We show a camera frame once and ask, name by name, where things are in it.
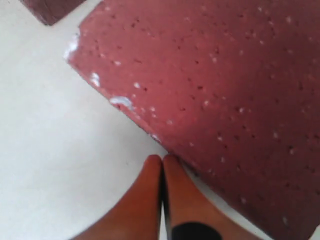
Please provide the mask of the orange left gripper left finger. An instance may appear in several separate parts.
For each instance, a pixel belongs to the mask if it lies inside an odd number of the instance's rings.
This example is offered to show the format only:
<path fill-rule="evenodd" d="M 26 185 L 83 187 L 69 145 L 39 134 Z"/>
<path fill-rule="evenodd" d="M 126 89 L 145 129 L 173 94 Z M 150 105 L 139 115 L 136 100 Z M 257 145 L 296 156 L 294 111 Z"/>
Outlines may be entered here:
<path fill-rule="evenodd" d="M 157 240 L 161 224 L 162 159 L 150 155 L 138 177 L 101 219 L 75 240 Z"/>

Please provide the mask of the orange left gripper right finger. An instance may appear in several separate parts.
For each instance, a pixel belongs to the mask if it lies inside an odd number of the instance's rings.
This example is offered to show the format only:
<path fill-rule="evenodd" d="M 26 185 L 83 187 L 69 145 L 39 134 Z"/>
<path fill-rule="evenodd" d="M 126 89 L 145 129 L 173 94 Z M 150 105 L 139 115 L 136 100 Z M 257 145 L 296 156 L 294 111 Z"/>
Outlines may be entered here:
<path fill-rule="evenodd" d="M 163 159 L 166 226 L 171 240 L 258 240 L 212 204 L 177 157 Z"/>

